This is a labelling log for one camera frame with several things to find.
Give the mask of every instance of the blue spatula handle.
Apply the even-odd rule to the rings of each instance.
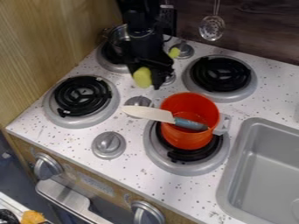
[[[190,121],[180,117],[174,117],[175,125],[188,130],[205,131],[208,130],[208,126],[200,122]]]

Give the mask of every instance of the orange saucepan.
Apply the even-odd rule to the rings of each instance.
[[[188,151],[200,149],[210,143],[213,134],[222,135],[229,128],[229,125],[227,125],[227,128],[223,128],[224,125],[221,123],[221,129],[215,131],[219,126],[219,121],[224,122],[224,119],[220,119],[222,115],[215,103],[201,94],[173,94],[162,102],[160,108],[169,110],[174,116],[204,123],[209,127],[209,130],[196,132],[162,122],[161,132],[163,137],[167,142],[179,149]],[[224,116],[226,120],[230,120],[230,116]]]

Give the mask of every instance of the gray pot handle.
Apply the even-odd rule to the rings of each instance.
[[[216,136],[222,136],[223,134],[227,133],[230,129],[232,123],[232,117],[226,114],[220,114],[220,121],[212,132]]]

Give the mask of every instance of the sink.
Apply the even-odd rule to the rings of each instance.
[[[298,224],[299,130],[261,118],[244,121],[216,197],[247,224]]]

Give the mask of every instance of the white speckled surface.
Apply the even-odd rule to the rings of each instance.
[[[246,61],[258,76],[258,87],[254,94],[243,101],[218,104],[221,112],[233,117],[229,131],[231,147],[242,121],[249,117],[258,116],[299,128],[298,66],[191,41],[189,44],[194,46],[195,55],[190,59],[176,60],[177,80],[156,92],[135,87],[129,75],[110,73],[100,68],[94,57],[95,51],[66,77],[96,74],[111,80],[117,86],[122,96],[121,105],[132,96],[144,95],[155,99],[155,105],[159,106],[165,96],[186,91],[180,75],[191,61],[209,54],[225,54]],[[42,98],[12,122],[7,130],[12,135],[151,198],[194,221],[208,224],[242,223],[221,211],[215,199],[224,165],[197,177],[170,174],[155,166],[145,154],[142,135],[146,120],[129,118],[117,109],[105,122],[91,128],[64,129],[53,125],[45,117],[41,102]],[[128,144],[124,154],[112,161],[97,158],[90,149],[94,138],[108,130],[121,133]]]

